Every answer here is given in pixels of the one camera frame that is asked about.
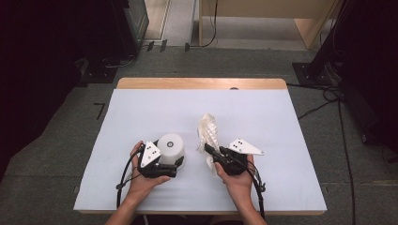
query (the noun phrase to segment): human arm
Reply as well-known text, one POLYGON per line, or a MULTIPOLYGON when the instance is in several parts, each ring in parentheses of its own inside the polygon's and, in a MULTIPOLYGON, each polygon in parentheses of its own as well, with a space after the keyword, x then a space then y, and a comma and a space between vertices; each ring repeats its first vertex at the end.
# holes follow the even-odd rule
MULTIPOLYGON (((253 156, 248 156, 249 169, 253 168, 253 156)), ((235 204, 235 207, 242 216, 245 225, 264 225, 267 224, 260 214, 253 206, 251 192, 253 180, 248 172, 241 175, 230 176, 228 175, 222 165, 218 162, 215 163, 217 175, 225 183, 229 195, 235 204)))
MULTIPOLYGON (((130 155, 135 153, 143 142, 135 144, 130 155)), ((160 176, 158 178, 145 178, 137 171, 138 157, 135 156, 132 161, 132 175, 136 177, 130 181, 129 192, 126 195, 125 200, 117 208, 105 225, 117 224, 117 225, 130 225, 134 219, 134 213, 138 205, 148 196, 150 191, 157 185, 161 185, 164 182, 170 180, 168 176, 160 176)))

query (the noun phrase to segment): gray floor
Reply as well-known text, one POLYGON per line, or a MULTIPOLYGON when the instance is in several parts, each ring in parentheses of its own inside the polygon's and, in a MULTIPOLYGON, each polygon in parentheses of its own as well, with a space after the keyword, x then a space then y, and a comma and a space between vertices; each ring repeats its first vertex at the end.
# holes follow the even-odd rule
MULTIPOLYGON (((123 77, 282 78, 297 83, 292 62, 311 62, 316 51, 167 47, 142 50, 112 84, 76 87, 44 133, 10 162, 0 186, 0 224, 102 224, 109 215, 72 210, 94 142, 117 81, 123 77)), ((322 92, 289 87, 297 115, 325 102, 322 92)), ((355 184, 356 222, 398 224, 398 164, 383 146, 364 145, 359 125, 342 105, 355 184)), ((328 211, 316 217, 268 217, 269 224, 352 224, 347 161, 336 103, 300 120, 328 211)))

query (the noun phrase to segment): white roll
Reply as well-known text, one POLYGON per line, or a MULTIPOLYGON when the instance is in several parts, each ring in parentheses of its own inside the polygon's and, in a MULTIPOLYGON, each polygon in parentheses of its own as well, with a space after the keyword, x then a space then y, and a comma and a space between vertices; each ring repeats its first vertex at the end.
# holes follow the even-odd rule
POLYGON ((157 146, 161 150, 161 158, 159 163, 175 164, 176 161, 182 157, 184 157, 184 163, 185 148, 182 138, 179 135, 174 133, 166 134, 158 140, 157 146))

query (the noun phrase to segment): forearm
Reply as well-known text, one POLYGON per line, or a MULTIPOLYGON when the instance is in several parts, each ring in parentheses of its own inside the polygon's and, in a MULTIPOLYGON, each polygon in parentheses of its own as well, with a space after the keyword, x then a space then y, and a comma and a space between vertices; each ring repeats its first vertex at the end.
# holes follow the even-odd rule
POLYGON ((135 209, 138 203, 134 199, 126 198, 120 206, 117 208, 116 212, 108 219, 105 225, 130 225, 134 219, 135 209))
POLYGON ((242 216, 245 225, 267 225, 257 210, 254 208, 250 198, 234 201, 237 210, 242 216))

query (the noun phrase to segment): toilet paper roll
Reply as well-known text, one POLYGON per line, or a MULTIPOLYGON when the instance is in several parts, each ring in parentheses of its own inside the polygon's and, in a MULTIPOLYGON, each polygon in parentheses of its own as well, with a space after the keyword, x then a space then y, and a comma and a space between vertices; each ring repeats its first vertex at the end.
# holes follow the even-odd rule
POLYGON ((177 160, 184 157, 184 164, 185 148, 182 138, 179 135, 174 133, 166 134, 158 140, 157 146, 161 150, 161 158, 159 163, 175 164, 177 160))

